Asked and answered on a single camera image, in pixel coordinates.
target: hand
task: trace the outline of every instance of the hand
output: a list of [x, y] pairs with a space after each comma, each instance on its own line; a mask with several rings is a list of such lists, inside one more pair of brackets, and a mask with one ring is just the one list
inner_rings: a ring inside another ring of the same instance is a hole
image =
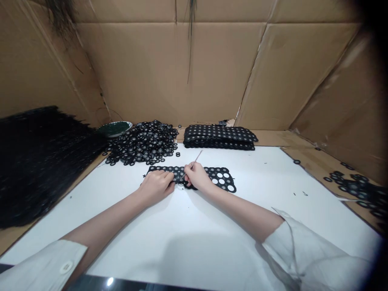
[[189, 165], [185, 166], [185, 181], [188, 181], [187, 186], [191, 184], [201, 192], [205, 192], [213, 187], [216, 187], [213, 182], [210, 180], [209, 175], [206, 173], [205, 169], [200, 163], [191, 162]]
[[174, 191], [175, 183], [171, 183], [173, 179], [174, 174], [171, 172], [149, 172], [135, 193], [144, 202], [145, 208], [150, 207]]

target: needle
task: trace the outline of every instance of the needle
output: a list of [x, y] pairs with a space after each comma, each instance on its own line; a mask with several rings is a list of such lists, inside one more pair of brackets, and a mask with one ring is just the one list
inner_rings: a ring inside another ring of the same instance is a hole
[[199, 155], [198, 155], [198, 157], [195, 159], [195, 161], [194, 161], [194, 163], [193, 163], [193, 165], [190, 167], [190, 170], [192, 170], [193, 169], [193, 167], [194, 167], [194, 164], [195, 164], [195, 162], [197, 161], [197, 159], [199, 158], [199, 156], [201, 155], [201, 152], [202, 152], [203, 150], [201, 150], [200, 152], [199, 152]]

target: black feather fringe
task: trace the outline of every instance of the black feather fringe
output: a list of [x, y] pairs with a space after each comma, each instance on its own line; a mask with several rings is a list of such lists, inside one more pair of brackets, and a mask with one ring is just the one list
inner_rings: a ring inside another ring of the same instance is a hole
[[53, 26], [53, 29], [58, 36], [64, 40], [69, 40], [75, 35], [74, 25], [76, 23], [74, 17], [74, 2], [73, 0], [45, 0], [46, 6], [49, 9], [48, 18]]
[[0, 228], [47, 213], [107, 145], [56, 106], [0, 119], [0, 133]]

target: white sleeve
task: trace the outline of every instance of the white sleeve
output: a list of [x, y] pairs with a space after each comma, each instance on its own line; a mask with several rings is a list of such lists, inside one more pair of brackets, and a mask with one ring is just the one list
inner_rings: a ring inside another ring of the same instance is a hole
[[303, 291], [360, 288], [372, 264], [349, 256], [284, 211], [276, 211], [285, 221], [263, 246], [286, 285]]
[[57, 240], [0, 274], [0, 290], [62, 290], [87, 247]]

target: white table surface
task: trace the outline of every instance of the white table surface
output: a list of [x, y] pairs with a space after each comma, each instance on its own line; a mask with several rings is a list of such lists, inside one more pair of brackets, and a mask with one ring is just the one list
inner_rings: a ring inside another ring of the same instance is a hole
[[[179, 158], [174, 155], [157, 165], [183, 166], [200, 149], [179, 144], [177, 151]], [[204, 149], [198, 162], [228, 168], [237, 196], [270, 210], [286, 211], [348, 254], [373, 259], [380, 236], [280, 148]], [[123, 199], [138, 188], [148, 167], [145, 163], [111, 167], [103, 162], [0, 263], [20, 263]], [[176, 186], [169, 197], [125, 227], [87, 273], [209, 290], [251, 290], [252, 286], [282, 290], [261, 245], [198, 191], [181, 188]]]

